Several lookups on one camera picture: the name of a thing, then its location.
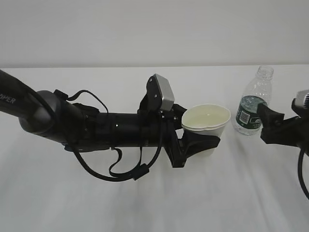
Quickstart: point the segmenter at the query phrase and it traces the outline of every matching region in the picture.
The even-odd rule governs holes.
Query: cable
[[[298,180],[299,180],[300,187],[303,190],[303,192],[304,192],[305,196],[307,197],[307,199],[309,200],[309,192],[308,192],[308,189],[307,189],[307,187],[305,185],[304,177],[303,177],[304,154],[305,154],[305,146],[303,146],[300,149],[300,152],[299,152],[298,164],[297,164],[297,174],[298,174]]]
[[[162,116],[160,115],[160,137],[159,137],[159,143],[158,143],[158,147],[155,151],[154,157],[151,159],[151,161],[147,164],[147,167],[150,168],[151,166],[153,166],[153,164],[155,163],[155,161],[157,160],[157,158],[159,157],[161,148],[162,148],[162,144],[163,144],[163,123],[161,122],[162,120]]]
[[[88,164],[84,161],[84,159],[82,158],[81,154],[79,153],[78,149],[75,147],[74,143],[72,142],[72,140],[70,139],[70,137],[68,136],[66,130],[65,130],[65,126],[63,125],[63,123],[58,119],[57,115],[55,114],[55,112],[53,111],[53,109],[50,107],[50,105],[36,92],[34,91],[32,88],[30,88],[29,86],[25,85],[23,82],[19,81],[22,86],[24,86],[24,88],[26,89],[26,91],[33,96],[48,112],[48,114],[51,116],[51,118],[55,121],[56,125],[59,127],[60,131],[62,132],[65,140],[67,141],[69,147],[72,149],[72,152],[74,153],[74,155],[76,156],[77,160],[79,161],[79,163],[81,164],[81,166],[92,176],[101,179],[101,180],[105,180],[105,181],[111,181],[111,182],[122,182],[122,181],[126,181],[126,180],[130,180],[132,178],[135,178],[132,175],[121,175],[119,177],[110,177],[110,176],[105,176],[105,175],[101,175],[99,173],[97,173],[96,171],[94,171],[93,169],[91,169]],[[95,96],[93,93],[91,93],[88,90],[81,90],[79,92],[77,92],[74,96],[69,98],[69,101],[73,101],[74,99],[76,99],[81,93],[83,92],[87,92],[89,94],[91,94],[94,98],[96,98],[106,109],[107,113],[108,113],[108,108],[106,107],[106,105],[97,97]],[[159,156],[159,153],[161,151],[162,148],[162,141],[163,141],[163,130],[162,130],[162,123],[160,123],[160,138],[159,138],[159,145],[157,147],[156,153],[153,157],[153,159],[150,161],[150,163],[147,165],[148,168],[150,168],[154,162],[156,161],[156,159]],[[118,161],[120,161],[122,153],[119,153],[118,151]]]
[[[106,180],[106,181],[111,181],[111,182],[121,182],[121,181],[126,181],[131,179],[131,177],[119,177],[119,178],[114,178],[114,177],[110,177],[110,176],[105,176],[105,175],[101,175],[99,173],[97,173],[96,171],[92,170],[87,163],[84,161],[84,159],[82,158],[81,154],[79,153],[79,151],[77,150],[77,148],[75,147],[75,145],[73,144],[73,142],[71,141],[71,139],[69,138],[69,136],[67,135],[65,129],[64,129],[64,125],[61,123],[61,121],[58,119],[57,115],[54,113],[54,111],[52,110],[52,108],[49,106],[49,104],[33,89],[31,89],[29,86],[25,85],[24,83],[22,83],[21,81],[19,81],[27,90],[27,92],[32,95],[48,112],[48,114],[52,117],[52,119],[55,121],[56,125],[58,125],[60,131],[62,132],[65,140],[67,141],[68,145],[70,146],[70,148],[72,149],[74,155],[76,156],[77,160],[79,161],[79,163],[81,164],[81,166],[92,176],[101,179],[101,180]]]
[[[75,93],[72,97],[67,98],[67,101],[70,101],[70,102],[71,102],[71,101],[76,100],[76,99],[79,97],[79,95],[81,95],[82,93],[89,93],[90,95],[92,95],[92,97],[94,97],[95,99],[97,99],[98,102],[100,102],[100,103],[104,106],[104,108],[106,109],[107,114],[109,113],[109,112],[108,112],[108,108],[106,107],[106,105],[105,105],[96,95],[94,95],[92,92],[90,92],[90,91],[88,91],[88,90],[85,90],[85,89],[80,90],[80,91],[78,91],[77,93]]]

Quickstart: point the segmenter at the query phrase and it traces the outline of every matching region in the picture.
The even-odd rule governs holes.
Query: water bottle
[[[245,88],[233,123],[239,133],[253,135],[259,131],[262,122],[256,113],[257,106],[260,103],[269,105],[273,73],[273,68],[260,66],[255,78]]]

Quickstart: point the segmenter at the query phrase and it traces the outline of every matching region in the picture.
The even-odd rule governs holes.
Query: paper cup
[[[196,134],[215,135],[220,138],[230,118],[231,112],[225,107],[204,104],[187,110],[183,114],[182,126],[185,130]],[[213,152],[214,148],[199,152],[199,154],[209,156]]]

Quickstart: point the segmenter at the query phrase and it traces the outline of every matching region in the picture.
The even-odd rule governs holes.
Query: white table
[[[294,116],[295,93],[309,88],[309,65],[273,66],[271,108]],[[111,112],[135,113],[147,79],[169,79],[176,103],[217,103],[237,110],[258,66],[4,69],[35,90],[69,95],[89,89]],[[102,109],[90,96],[78,102]],[[229,123],[215,152],[173,169],[164,151],[138,181],[109,183],[90,176],[62,145],[27,134],[0,114],[0,230],[3,232],[307,232],[309,202],[299,187],[299,149],[266,145]],[[116,171],[132,168],[137,148],[125,148]],[[155,148],[144,151],[143,160]],[[83,155],[98,172],[117,159],[111,151]],[[309,162],[304,160],[309,184]]]

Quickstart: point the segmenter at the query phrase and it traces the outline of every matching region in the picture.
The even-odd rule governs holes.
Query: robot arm
[[[300,148],[297,165],[298,180],[309,200],[309,191],[305,185],[302,171],[304,154],[309,155],[309,90],[298,92],[297,97],[292,102],[292,109],[298,116],[284,120],[284,114],[259,104],[257,113],[263,124],[261,139],[266,144]]]
[[[35,92],[0,71],[0,111],[18,117],[25,131],[63,144],[91,175],[107,181],[136,180],[147,174],[161,147],[164,147],[172,167],[181,168],[190,156],[218,146],[220,138],[216,136],[185,130],[181,139],[177,137],[176,130],[182,128],[186,109],[174,104],[167,79],[155,74],[149,78],[146,89],[137,114],[100,113],[92,106],[69,103],[83,92],[100,101],[87,90],[70,98],[59,90],[54,93],[46,90]],[[80,152],[111,148],[118,152],[119,161],[122,156],[120,147],[140,147],[141,150],[143,146],[157,147],[152,161],[142,164],[140,160],[134,169],[124,174],[111,172],[113,164],[110,167],[112,177],[93,171],[80,155]]]

